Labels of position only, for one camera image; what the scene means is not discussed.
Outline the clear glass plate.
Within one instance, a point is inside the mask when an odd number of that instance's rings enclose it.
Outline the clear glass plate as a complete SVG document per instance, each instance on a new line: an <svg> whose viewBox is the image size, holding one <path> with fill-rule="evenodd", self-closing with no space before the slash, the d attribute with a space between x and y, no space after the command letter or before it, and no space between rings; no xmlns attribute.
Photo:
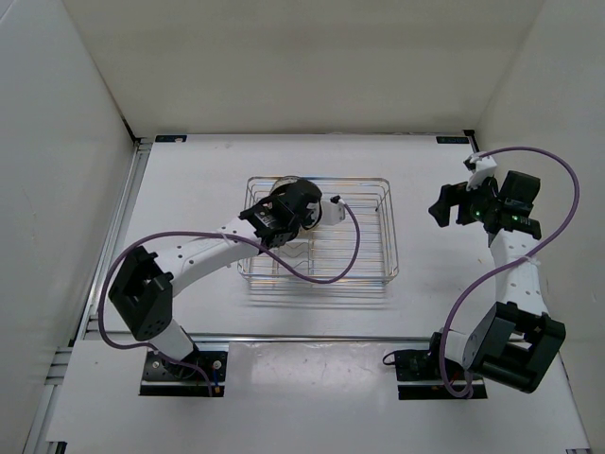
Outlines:
<svg viewBox="0 0 605 454"><path fill-rule="evenodd" d="M295 188L300 186L300 183L304 181L304 178L294 175L288 175L277 179L272 185L269 194L270 195L282 195L287 190L294 186Z"/></svg>

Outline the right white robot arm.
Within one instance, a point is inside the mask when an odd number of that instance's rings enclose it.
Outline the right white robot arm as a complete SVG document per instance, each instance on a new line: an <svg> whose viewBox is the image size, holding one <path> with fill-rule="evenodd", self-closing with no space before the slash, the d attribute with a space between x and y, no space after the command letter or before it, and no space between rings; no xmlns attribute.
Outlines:
<svg viewBox="0 0 605 454"><path fill-rule="evenodd" d="M449 376L454 371L467 382L480 375L532 393L566 337L564 324L548 314L535 259L543 239L539 221L530 214L541 182L511 171L500 183L492 158L469 158L465 165L469 180L444 185L428 212L440 227L448 226L452 208L458 209L459 225L482 224L495 265L487 275L495 281L495 302L468 334L446 325L438 335L440 345L425 353L424 366L454 397L472 389L456 390Z"/></svg>

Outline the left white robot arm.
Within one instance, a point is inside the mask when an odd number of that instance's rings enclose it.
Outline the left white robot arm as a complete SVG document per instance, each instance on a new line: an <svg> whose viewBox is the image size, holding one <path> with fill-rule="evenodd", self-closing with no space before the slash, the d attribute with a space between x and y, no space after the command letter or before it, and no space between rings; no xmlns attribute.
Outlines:
<svg viewBox="0 0 605 454"><path fill-rule="evenodd" d="M198 368L197 348L174 320L173 299L199 279L264 250L283 246L321 218L320 189L306 179L286 179L270 194L208 237L150 252L128 252L109 290L109 299L139 342L165 355L177 378Z"/></svg>

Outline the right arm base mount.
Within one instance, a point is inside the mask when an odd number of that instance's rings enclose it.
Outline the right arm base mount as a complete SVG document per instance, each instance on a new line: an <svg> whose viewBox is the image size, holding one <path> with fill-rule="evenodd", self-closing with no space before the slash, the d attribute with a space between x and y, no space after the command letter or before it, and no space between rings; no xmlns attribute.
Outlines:
<svg viewBox="0 0 605 454"><path fill-rule="evenodd" d="M398 383L400 401L438 401L461 399L450 394L441 380L437 350L395 350L383 356L384 366L394 367ZM447 359L446 373L450 386L462 391L466 385L463 369ZM487 399L487 391L482 377L474 375L473 391L470 399Z"/></svg>

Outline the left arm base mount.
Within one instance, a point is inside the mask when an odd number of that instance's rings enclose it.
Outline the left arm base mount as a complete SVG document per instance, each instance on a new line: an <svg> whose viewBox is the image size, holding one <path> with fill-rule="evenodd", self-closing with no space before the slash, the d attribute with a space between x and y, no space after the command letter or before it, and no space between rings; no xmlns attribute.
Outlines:
<svg viewBox="0 0 605 454"><path fill-rule="evenodd" d="M147 351L139 385L141 396L213 397L225 394L229 351L226 346L198 345L193 359L209 380L197 370L171 364L153 351Z"/></svg>

